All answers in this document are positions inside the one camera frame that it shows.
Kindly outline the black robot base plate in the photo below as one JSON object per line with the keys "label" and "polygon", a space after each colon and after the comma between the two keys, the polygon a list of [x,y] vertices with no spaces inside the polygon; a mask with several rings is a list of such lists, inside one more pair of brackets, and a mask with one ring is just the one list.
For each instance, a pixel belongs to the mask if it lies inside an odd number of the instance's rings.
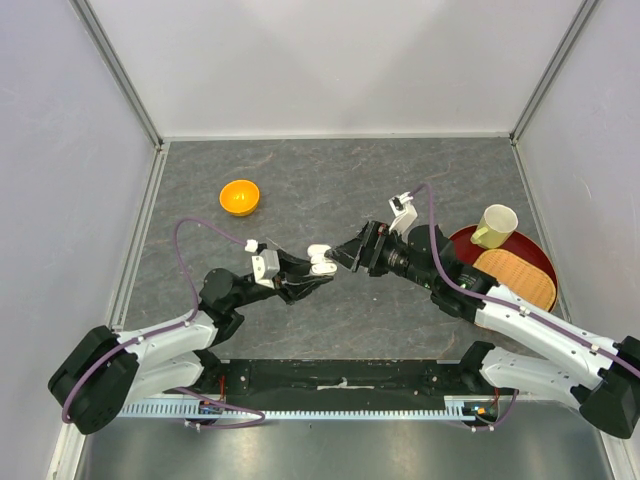
{"label": "black robot base plate", "polygon": [[233,359],[189,388],[261,411],[436,410],[446,396],[507,398],[457,361]]}

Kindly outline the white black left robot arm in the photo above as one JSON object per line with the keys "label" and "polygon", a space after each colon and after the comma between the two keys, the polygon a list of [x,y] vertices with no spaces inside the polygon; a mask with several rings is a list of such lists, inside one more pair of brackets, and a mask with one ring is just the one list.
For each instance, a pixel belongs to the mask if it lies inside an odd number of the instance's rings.
{"label": "white black left robot arm", "polygon": [[48,382],[63,422],[89,435],[145,397],[182,387],[211,392],[220,362],[210,349],[241,326],[239,308],[272,297],[293,304],[332,281],[337,266],[328,250],[314,244],[301,259],[264,248],[252,256],[249,274],[211,270],[195,307],[180,317],[120,333],[106,326],[91,329]]}

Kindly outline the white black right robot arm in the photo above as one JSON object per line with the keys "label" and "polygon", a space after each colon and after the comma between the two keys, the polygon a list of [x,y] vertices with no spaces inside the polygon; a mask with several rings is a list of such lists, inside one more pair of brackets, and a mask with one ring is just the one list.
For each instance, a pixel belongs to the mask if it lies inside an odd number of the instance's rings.
{"label": "white black right robot arm", "polygon": [[331,247],[326,258],[371,277],[393,273],[430,292],[446,314],[499,332],[537,353],[509,354],[473,347],[475,357],[458,368],[458,381],[477,394],[490,385],[544,396],[576,409],[597,429],[620,439],[639,421],[639,341],[621,341],[578,328],[540,309],[494,277],[458,259],[453,242],[436,225],[420,225],[402,237],[368,222],[357,236]]}

